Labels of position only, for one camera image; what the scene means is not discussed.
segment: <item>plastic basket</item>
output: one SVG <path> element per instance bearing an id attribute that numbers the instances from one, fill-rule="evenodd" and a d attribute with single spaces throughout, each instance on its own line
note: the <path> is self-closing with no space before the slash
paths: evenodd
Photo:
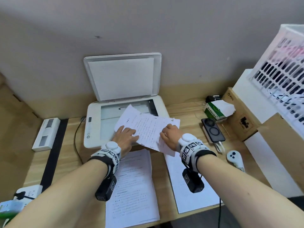
<path id="1" fill-rule="evenodd" d="M 281 25 L 248 78 L 304 139 L 304 25 Z"/>

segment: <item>person's right hand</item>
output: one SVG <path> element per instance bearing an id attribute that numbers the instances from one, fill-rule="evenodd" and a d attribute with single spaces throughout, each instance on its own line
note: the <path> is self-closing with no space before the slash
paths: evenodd
<path id="1" fill-rule="evenodd" d="M 163 128 L 160 135 L 161 138 L 167 144 L 167 146 L 171 150 L 176 151 L 178 140 L 183 136 L 183 132 L 179 128 L 177 128 L 177 126 L 168 124 L 165 128 Z"/>

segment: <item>white cable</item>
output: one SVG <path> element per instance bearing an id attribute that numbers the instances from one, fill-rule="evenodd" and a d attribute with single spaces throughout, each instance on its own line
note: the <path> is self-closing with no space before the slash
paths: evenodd
<path id="1" fill-rule="evenodd" d="M 217 150 L 217 152 L 224 154 L 225 153 L 225 148 L 222 144 L 222 142 L 215 142 L 214 143 L 215 149 Z"/>

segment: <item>white power strip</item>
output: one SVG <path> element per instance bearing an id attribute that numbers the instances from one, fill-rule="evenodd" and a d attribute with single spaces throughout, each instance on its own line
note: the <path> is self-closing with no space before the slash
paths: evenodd
<path id="1" fill-rule="evenodd" d="M 31 198 L 35 199 L 35 198 L 38 197 L 38 195 L 41 194 L 42 186 L 41 185 L 33 185 L 33 186 L 23 187 L 23 188 L 18 189 L 16 191 L 16 193 L 20 193 L 20 192 L 23 192 L 23 191 L 25 191 L 25 196 L 28 196 L 28 197 L 31 197 Z M 24 208 L 27 204 L 29 204 L 32 201 L 32 199 L 23 198 L 19 201 L 24 203 L 24 206 L 23 206 L 23 208 Z"/>

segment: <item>scanner lid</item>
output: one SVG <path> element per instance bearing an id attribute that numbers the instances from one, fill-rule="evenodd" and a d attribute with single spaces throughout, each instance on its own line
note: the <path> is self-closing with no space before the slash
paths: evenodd
<path id="1" fill-rule="evenodd" d="M 161 56 L 160 53 L 140 53 L 85 57 L 85 68 L 97 100 L 157 95 Z"/>

